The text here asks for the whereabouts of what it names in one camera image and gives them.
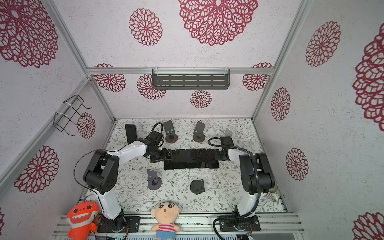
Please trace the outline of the black phone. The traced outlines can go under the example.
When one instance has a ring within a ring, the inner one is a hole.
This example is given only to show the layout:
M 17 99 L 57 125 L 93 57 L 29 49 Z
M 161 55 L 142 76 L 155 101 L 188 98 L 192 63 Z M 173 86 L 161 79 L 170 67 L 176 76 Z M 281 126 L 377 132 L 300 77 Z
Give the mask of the black phone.
M 176 150 L 175 151 L 175 169 L 182 170 L 186 168 L 186 150 Z
M 206 149 L 197 149 L 197 167 L 199 169 L 207 168 L 207 150 Z
M 220 155 L 220 151 L 216 149 L 208 149 L 207 150 L 207 160 L 206 167 L 209 169 L 218 169 L 219 168 L 219 160 L 217 156 Z
M 134 124 L 125 125 L 127 144 L 132 144 L 137 140 L 137 128 Z
M 197 150 L 196 149 L 187 149 L 186 150 L 186 168 L 195 169 L 197 168 Z
M 164 160 L 164 170 L 171 171 L 175 169 L 176 162 L 176 151 L 175 150 L 167 150 L 166 158 Z

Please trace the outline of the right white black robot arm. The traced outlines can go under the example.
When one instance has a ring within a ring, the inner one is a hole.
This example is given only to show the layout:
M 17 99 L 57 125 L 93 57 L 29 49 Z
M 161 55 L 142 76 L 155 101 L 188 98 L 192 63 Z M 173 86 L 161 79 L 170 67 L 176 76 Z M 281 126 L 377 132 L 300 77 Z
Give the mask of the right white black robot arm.
M 220 148 L 227 151 L 228 159 L 240 165 L 241 182 L 245 194 L 236 206 L 239 216 L 255 212 L 264 194 L 275 186 L 275 179 L 265 153 L 252 153 L 234 145 L 231 137 L 220 137 Z

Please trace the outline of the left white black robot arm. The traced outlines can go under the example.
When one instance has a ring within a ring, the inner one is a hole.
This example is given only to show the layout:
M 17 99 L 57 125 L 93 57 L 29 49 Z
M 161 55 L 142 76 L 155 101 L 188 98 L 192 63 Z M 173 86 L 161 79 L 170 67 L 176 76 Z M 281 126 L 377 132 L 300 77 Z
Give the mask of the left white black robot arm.
M 139 138 L 119 150 L 94 152 L 83 180 L 89 189 L 96 192 L 105 218 L 114 221 L 123 214 L 115 192 L 120 167 L 140 156 L 148 157 L 155 163 L 164 161 L 167 150 L 160 148 L 164 141 L 161 133 L 152 131 L 146 138 Z

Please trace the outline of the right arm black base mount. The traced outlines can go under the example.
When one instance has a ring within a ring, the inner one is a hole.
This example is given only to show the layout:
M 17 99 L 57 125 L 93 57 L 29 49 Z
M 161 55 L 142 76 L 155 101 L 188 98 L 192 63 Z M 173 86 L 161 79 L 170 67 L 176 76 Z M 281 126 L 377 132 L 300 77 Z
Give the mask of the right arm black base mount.
M 219 220 L 221 232 L 259 232 L 261 230 L 259 218 L 256 215 L 242 219 Z

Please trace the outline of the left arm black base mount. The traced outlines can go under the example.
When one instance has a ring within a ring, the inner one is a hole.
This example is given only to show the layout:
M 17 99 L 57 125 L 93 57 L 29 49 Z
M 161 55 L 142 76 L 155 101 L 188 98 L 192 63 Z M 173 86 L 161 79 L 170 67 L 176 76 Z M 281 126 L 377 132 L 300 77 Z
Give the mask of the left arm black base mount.
M 137 233 L 140 226 L 141 217 L 139 216 L 118 216 L 116 220 L 102 218 L 98 233 Z

